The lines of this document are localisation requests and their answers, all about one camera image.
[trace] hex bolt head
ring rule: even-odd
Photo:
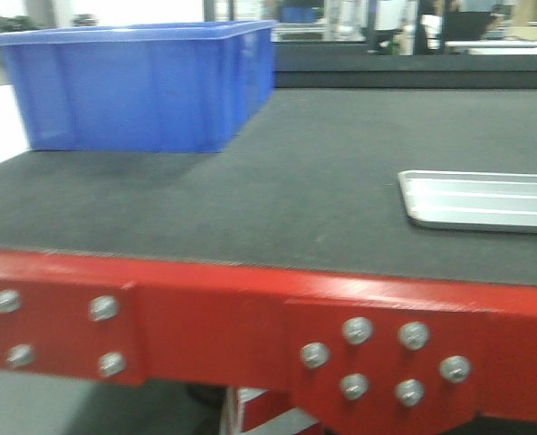
[[[113,296],[99,296],[89,304],[89,317],[93,322],[111,319],[120,310],[117,299]]]
[[[301,349],[301,361],[309,369],[321,367],[329,357],[329,348],[322,343],[308,343]]]
[[[354,317],[342,326],[342,336],[350,344],[365,343],[373,334],[373,324],[365,317]]]
[[[340,380],[340,390],[349,401],[360,398],[369,389],[369,380],[360,373],[350,374]]]
[[[471,373],[471,363],[464,356],[450,356],[439,364],[441,376],[451,383],[460,383]]]
[[[18,344],[8,351],[6,365],[9,369],[25,367],[34,361],[34,348],[30,344]]]
[[[421,322],[404,324],[398,330],[398,340],[410,351],[418,351],[429,340],[429,328]]]
[[[8,314],[21,307],[21,296],[16,290],[0,291],[0,314]]]
[[[403,406],[417,405],[425,395],[423,384],[416,379],[403,381],[395,387],[395,395]]]
[[[110,378],[125,370],[127,363],[125,357],[119,352],[105,353],[99,359],[99,375],[101,378]]]

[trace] metal plate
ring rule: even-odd
[[[537,175],[407,170],[398,179],[423,227],[537,233]]]

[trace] blue container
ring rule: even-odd
[[[217,152],[273,90],[273,21],[0,34],[34,150]]]
[[[283,23],[314,23],[316,13],[311,7],[284,6],[282,9]]]

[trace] red and white box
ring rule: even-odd
[[[220,435],[324,435],[324,428],[292,406],[284,392],[232,387],[227,390]]]

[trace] black table top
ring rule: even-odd
[[[286,90],[220,154],[26,153],[0,247],[537,285],[537,235],[411,224],[406,169],[537,173],[537,91]]]

